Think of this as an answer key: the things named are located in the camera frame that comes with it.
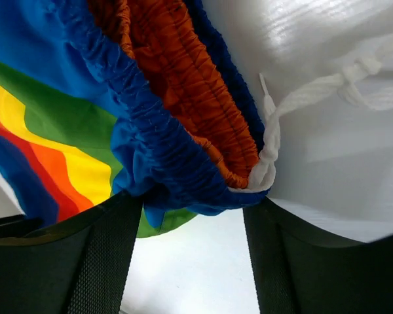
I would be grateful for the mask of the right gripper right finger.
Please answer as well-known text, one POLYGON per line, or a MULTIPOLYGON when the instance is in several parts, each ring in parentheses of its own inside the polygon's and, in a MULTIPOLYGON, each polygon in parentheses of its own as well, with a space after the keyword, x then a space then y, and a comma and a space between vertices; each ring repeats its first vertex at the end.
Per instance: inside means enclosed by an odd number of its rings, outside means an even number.
POLYGON ((393 234, 360 242, 269 199, 243 210, 262 313, 393 313, 393 234))

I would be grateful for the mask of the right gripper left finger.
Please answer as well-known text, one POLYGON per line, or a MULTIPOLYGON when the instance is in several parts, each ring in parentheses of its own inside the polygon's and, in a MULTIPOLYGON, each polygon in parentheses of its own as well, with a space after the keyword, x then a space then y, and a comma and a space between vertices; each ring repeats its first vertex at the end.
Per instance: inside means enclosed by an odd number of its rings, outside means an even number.
POLYGON ((46 228, 0 218, 0 313, 119 313, 141 208, 121 192, 46 228))

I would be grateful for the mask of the rainbow striped shorts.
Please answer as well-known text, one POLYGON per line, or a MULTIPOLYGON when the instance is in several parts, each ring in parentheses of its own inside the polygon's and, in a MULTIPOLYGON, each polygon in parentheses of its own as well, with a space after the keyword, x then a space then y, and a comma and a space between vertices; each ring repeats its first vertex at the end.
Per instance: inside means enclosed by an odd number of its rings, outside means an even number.
POLYGON ((393 151, 393 1, 0 1, 0 172, 47 225, 126 191, 140 237, 393 151))

